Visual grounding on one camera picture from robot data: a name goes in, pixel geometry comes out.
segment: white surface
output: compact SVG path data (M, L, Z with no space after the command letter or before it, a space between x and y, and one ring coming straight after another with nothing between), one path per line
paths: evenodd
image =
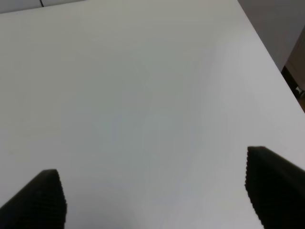
M0 13L40 8L39 0L0 0Z
M261 229L247 146L304 166L305 115L235 0L91 0L0 28L0 204L57 168L67 229Z
M305 1L238 1L282 71L305 26Z

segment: white table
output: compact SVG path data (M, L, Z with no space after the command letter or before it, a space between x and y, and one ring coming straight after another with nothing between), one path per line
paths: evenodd
M0 15L0 204L57 168L67 229L261 229L246 148L305 166L305 115L236 0Z

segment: gray wall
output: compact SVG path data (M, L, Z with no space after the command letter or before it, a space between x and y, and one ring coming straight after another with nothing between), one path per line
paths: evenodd
M79 0L42 0L44 6L53 6ZM40 8L39 0L0 0L0 13Z
M305 0L239 0L281 71L305 25Z

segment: black object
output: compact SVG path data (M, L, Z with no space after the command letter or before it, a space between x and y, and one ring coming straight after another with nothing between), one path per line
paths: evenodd
M265 229L305 228L305 171L265 147L248 147L245 188Z
M286 68L286 66L284 66L282 72L281 72L283 78L285 79L286 83L288 84L290 90L292 91L292 93L294 94L295 98L300 98L300 92L296 89L298 87L296 81L294 80L294 78L292 77L292 75L290 74L289 70Z
M0 208L0 229L63 229L66 213L57 170L43 170Z

